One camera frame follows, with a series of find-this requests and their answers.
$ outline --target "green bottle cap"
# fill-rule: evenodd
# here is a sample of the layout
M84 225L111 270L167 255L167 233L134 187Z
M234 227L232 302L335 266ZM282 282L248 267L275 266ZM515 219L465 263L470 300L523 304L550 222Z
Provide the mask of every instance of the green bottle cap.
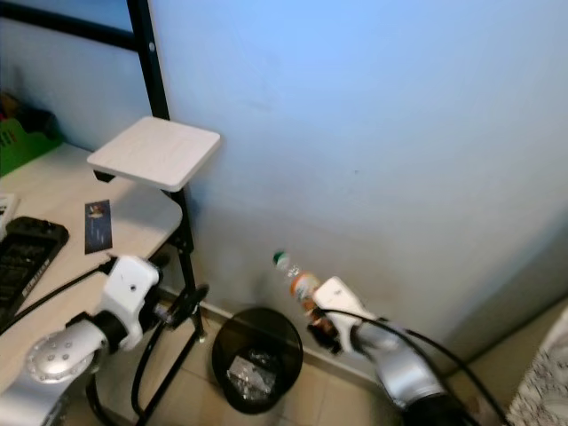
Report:
M278 262L285 256L288 256L288 253L286 253L284 250L277 251L276 253L274 253L274 256L272 256L272 261L274 262L274 264L278 264Z

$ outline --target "silver robot arm segment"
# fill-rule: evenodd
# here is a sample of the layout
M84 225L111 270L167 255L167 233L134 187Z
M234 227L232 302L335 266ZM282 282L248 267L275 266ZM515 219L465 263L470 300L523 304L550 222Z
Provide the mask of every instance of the silver robot arm segment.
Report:
M324 310L336 309L376 319L337 277L324 282L313 299ZM348 315L332 312L326 315L339 332L343 351L353 356L364 355L373 362L379 384L399 408L405 409L420 398L446 393L424 359L399 337Z
M100 361L118 348L141 340L140 313L160 274L147 261L120 257L103 290L94 316L83 313L64 330L47 335L26 355L16 380L0 395L3 426L48 426L59 420L62 397Z

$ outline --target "patterned fabric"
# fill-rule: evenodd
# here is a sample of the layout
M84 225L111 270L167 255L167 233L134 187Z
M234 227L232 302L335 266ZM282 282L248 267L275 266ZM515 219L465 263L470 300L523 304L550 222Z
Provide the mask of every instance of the patterned fabric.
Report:
M552 327L509 410L515 426L568 426L568 312Z

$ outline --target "black cable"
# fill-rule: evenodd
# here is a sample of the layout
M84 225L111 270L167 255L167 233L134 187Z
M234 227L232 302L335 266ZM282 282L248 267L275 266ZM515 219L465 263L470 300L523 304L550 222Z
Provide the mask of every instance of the black cable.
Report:
M144 375L144 371L146 370L146 364L150 359L150 355L154 350L155 345L158 343L160 336L165 328L165 324L161 322L156 327L152 337L150 337L150 341L146 345L144 349L144 353L142 353L142 358L140 358L140 362L138 363L138 367L136 368L136 374L134 374L134 381L132 382L132 391L130 393L130 403L132 405L132 409L140 418L145 417L146 413L144 409L140 406L140 401L138 400L138 395L140 393L140 384L142 383L142 376Z
M188 294L187 288L184 288L181 293L176 297L171 307L168 309L168 313L173 313L179 305L185 300L185 297ZM150 359L150 355L154 350L155 345L158 343L160 336L162 335L164 329L166 328L166 324L161 322L158 324L158 327L155 329L152 337L150 337L150 341L146 345L144 352L142 353L142 357L138 363L138 367L136 368L136 374L134 374L134 381L132 382L132 389L130 391L130 404L132 405L132 409L134 412L141 418L145 418L147 416L147 411L142 408L139 401L139 394L140 394L140 385L142 383L142 377L144 376L144 371L146 370L146 365L148 360Z
M28 306L23 311L18 312L18 314L16 316L14 316L14 318L12 318L10 321L8 321L8 323L6 323L4 326L2 326L0 328L0 335L3 335L12 326L14 326L18 321L22 320L26 315L28 315L32 311L36 310L37 308L39 308L42 304L52 300L53 297L57 296L60 293L63 293L65 290L67 290L68 288L71 288L74 285L78 284L79 282L83 281L85 278L91 276L93 273L95 273L95 272L109 273L115 262L116 262L116 257L111 256L110 260L106 261L105 263L100 264L100 265L96 266L95 268L92 268L91 270L85 272L82 275L79 275L77 278L69 281L67 284L62 285L61 287L53 290L51 293L45 295L44 297L39 299L37 302L32 303L30 306Z
M336 310L336 309L321 309L320 311L324 312L324 313L339 313L339 314L343 314L343 315L348 315L348 316L351 316L353 318L357 318L358 320L368 322L369 324L373 324L376 327L381 328L381 329L397 336L400 340L402 340L404 343L408 344L413 350L415 350L424 359L424 361L429 365L429 367L432 369L434 374L438 376L438 379L440 380L440 382L442 382L442 384L448 389L450 395L453 395L455 397L454 393L451 390L449 390L449 387L447 387L445 382L440 379L441 375L439 374L438 369L432 364L430 357L428 357L428 355L426 355L424 353L422 348L420 346L418 346L415 342L413 342L408 337L408 335L411 335L411 332L412 332L413 337L416 337L416 338L421 339L421 340L423 338L423 341L425 343L430 344L432 347L434 347L435 349L437 349L439 351L441 351L441 348L443 348L443 346L441 344L435 343L434 341L430 340L429 338L427 338L423 335L419 335L418 333L415 333L412 330L404 330L404 333L403 333L403 332L398 331L396 328L388 326L384 322L377 321L377 320L374 320L374 319L370 319L370 318L364 317L362 315L358 315L356 313L347 312L347 311L339 311L339 310ZM444 353L446 356L449 357L448 354L451 353L451 352L447 348L444 348L442 353ZM489 392L489 390L481 383L481 380L479 380L479 378L475 375L475 373L473 373L469 369L469 367L467 365L465 365L465 363L459 359L459 357L457 355L455 355L453 353L451 353L451 354L452 354L451 359L454 362L456 362L456 364L458 364L458 366L460 368L463 369L463 371L472 380L472 382L476 385L476 387L484 395L484 397L486 397L486 395L490 396L490 398L487 399L487 402L491 405L492 409L499 416L500 421L505 425L512 426L511 423L509 422L509 419L507 419L507 415L505 414L505 412L502 410L502 408L499 406L499 404L495 401L494 397L491 395L491 392ZM477 423L472 418L469 418L469 421L470 422L473 421L474 424Z
M189 340L185 344L184 348L181 350L179 355L177 355L176 360L174 361L173 365L171 366L169 372L164 377L160 386L156 390L154 396L148 402L148 406L144 410L144 417L140 417L136 422L136 426L146 426L148 420L154 413L155 409L158 407L158 404L162 400L163 396L165 395L166 391L170 387L171 383L173 382L176 374L178 373L179 369L181 368L182 364L187 358L187 354L195 345L195 342L199 340L199 331L193 331L192 335L189 337Z
M471 371L471 369L468 367L468 365L465 362L463 362L457 355L455 355L453 352L451 352L445 346L442 346L440 343L433 341L429 337L426 337L425 335L421 335L420 333L417 333L413 330L405 329L405 331L408 333L408 335L425 342L426 344L430 345L431 347L435 348L436 350L438 350L441 353L443 353L444 355L446 355L449 359L451 359L455 363L455 365L460 370L462 370L463 373L465 373L465 375L473 382L473 384L476 385L477 389L479 390L479 392L481 392L481 394L483 395L485 400L489 403L489 405L491 406L493 411L497 415L499 415L500 420L502 422L504 422L505 424L509 424L509 422L507 420L507 415L505 414L505 412L503 411L503 409L501 408L501 406L499 405L499 403L497 402L495 397L483 385L483 383L481 382L479 377L477 377L476 374L473 373L473 371Z
M91 379L89 380L85 391L91 411L95 414L97 419L99 419L99 421L105 426L117 426L116 423L108 417L103 406L100 404L99 393L97 392L97 379L94 374L91 375Z

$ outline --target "green basket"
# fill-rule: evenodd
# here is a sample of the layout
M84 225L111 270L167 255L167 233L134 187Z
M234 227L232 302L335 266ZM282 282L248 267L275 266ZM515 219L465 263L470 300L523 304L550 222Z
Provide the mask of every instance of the green basket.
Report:
M27 133L15 118L1 121L0 177L51 151L62 141L60 134L48 138L39 131Z

